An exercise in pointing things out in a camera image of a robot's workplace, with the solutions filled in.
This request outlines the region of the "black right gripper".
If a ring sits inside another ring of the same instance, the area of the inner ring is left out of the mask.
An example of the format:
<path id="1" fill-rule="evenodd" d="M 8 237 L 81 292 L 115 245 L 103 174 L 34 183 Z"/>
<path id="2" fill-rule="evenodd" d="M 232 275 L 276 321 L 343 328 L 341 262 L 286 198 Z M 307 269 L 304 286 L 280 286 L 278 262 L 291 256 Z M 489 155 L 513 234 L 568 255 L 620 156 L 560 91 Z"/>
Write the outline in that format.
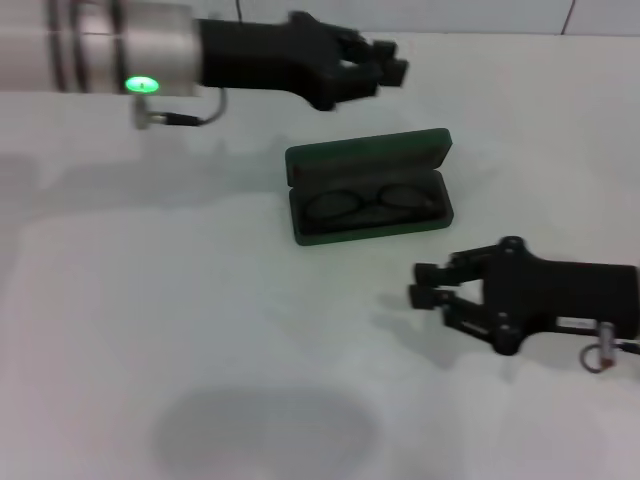
<path id="1" fill-rule="evenodd" d="M 639 334 L 635 266 L 547 260 L 532 254 L 522 238 L 505 237 L 497 245 L 455 252 L 444 265 L 416 263 L 413 275 L 413 309 L 438 310 L 446 327 L 491 344 L 500 355 L 517 354 L 537 333 L 578 335 L 578 327 L 557 325 L 562 317 L 611 323 L 621 339 Z M 475 280 L 483 281 L 483 306 L 433 289 Z"/>

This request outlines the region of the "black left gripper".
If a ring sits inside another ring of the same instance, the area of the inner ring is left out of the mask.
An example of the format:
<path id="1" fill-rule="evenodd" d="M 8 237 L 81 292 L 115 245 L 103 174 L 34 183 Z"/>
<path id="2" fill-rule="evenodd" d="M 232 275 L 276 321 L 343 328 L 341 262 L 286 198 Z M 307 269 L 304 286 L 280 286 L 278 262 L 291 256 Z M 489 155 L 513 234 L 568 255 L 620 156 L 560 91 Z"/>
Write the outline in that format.
<path id="1" fill-rule="evenodd" d="M 201 20 L 199 32 L 202 86 L 290 92 L 319 111 L 399 88 L 408 70 L 406 60 L 393 59 L 395 42 L 358 33 L 338 41 L 303 12 L 281 24 Z M 342 59 L 357 65 L 344 69 Z"/>

